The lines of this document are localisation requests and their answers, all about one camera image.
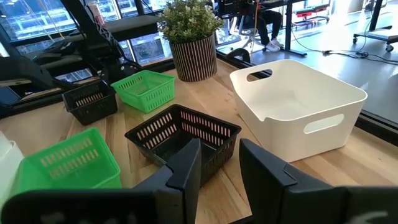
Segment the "black pants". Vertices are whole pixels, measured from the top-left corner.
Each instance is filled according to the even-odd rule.
[[[272,24],[271,39],[278,36],[280,25],[282,24],[282,14],[272,10],[267,10],[257,15],[257,30],[261,38],[261,43],[265,46],[269,43],[267,24]],[[254,19],[251,16],[246,16],[245,27],[254,27]]]

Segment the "wooden table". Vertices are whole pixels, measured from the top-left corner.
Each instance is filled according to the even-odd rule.
[[[236,68],[218,62],[218,74],[209,80],[184,83],[176,78],[175,99],[161,108],[143,114],[118,99],[116,114],[82,126],[65,111],[63,103],[46,106],[0,120],[0,131],[15,140],[27,156],[81,131],[97,127],[121,168],[124,187],[133,187],[158,168],[149,162],[124,133],[178,103],[240,125],[239,138],[257,142],[236,112],[229,74]],[[166,72],[175,75],[176,71]],[[200,190],[197,223],[229,223],[251,214],[239,168],[238,145],[234,156]],[[354,128],[345,147],[294,162],[300,170],[332,185],[398,184],[398,150],[395,146]]]

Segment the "brown plant pot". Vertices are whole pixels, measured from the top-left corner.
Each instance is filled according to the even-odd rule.
[[[197,82],[212,77],[217,72],[216,43],[214,35],[202,40],[173,44],[170,42],[178,78]]]

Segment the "gray floor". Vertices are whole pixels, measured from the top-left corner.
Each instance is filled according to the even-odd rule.
[[[388,9],[395,11],[394,6],[390,6]],[[394,18],[394,14],[396,13],[385,12],[380,16],[377,26],[396,25],[398,34],[398,16]],[[330,24],[323,32],[301,38],[299,42],[310,49],[317,50],[359,50],[365,43],[365,38],[359,37],[358,43],[353,45],[353,33],[365,30],[369,23],[369,19],[366,19],[367,17],[369,15],[362,13],[358,22],[347,26]],[[398,43],[393,44],[393,46],[396,49],[391,53],[387,53],[385,51],[385,42],[366,39],[366,45],[362,51],[376,54],[389,60],[398,60]],[[260,64],[280,59],[294,59],[302,62],[323,73],[362,88],[369,95],[364,106],[366,111],[398,123],[397,65],[354,59],[341,55],[323,56],[321,53],[306,50],[297,41],[292,42],[292,48],[305,51],[308,56],[302,58],[286,52],[257,51],[252,54],[251,62]]]

